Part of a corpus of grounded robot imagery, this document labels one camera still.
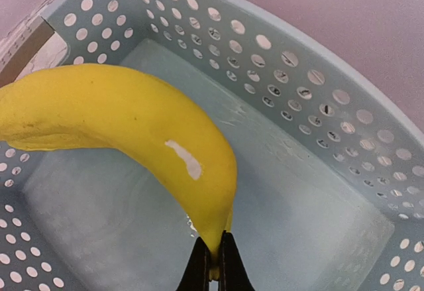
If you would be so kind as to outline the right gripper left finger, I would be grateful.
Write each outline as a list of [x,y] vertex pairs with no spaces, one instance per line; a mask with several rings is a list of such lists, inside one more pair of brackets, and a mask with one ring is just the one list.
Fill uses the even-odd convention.
[[193,246],[177,291],[209,290],[210,252],[201,237]]

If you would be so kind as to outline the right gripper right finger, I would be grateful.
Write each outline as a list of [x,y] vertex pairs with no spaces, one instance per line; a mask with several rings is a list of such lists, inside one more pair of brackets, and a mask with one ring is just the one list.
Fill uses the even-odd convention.
[[220,291],[254,291],[237,248],[234,236],[224,231],[219,247]]

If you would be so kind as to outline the yellow fake banana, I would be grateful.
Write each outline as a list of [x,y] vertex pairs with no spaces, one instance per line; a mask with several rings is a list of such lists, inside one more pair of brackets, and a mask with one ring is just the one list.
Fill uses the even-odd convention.
[[1,140],[25,151],[113,148],[147,168],[190,216],[218,279],[231,228],[237,160],[209,116],[169,83],[138,70],[80,64],[1,88]]

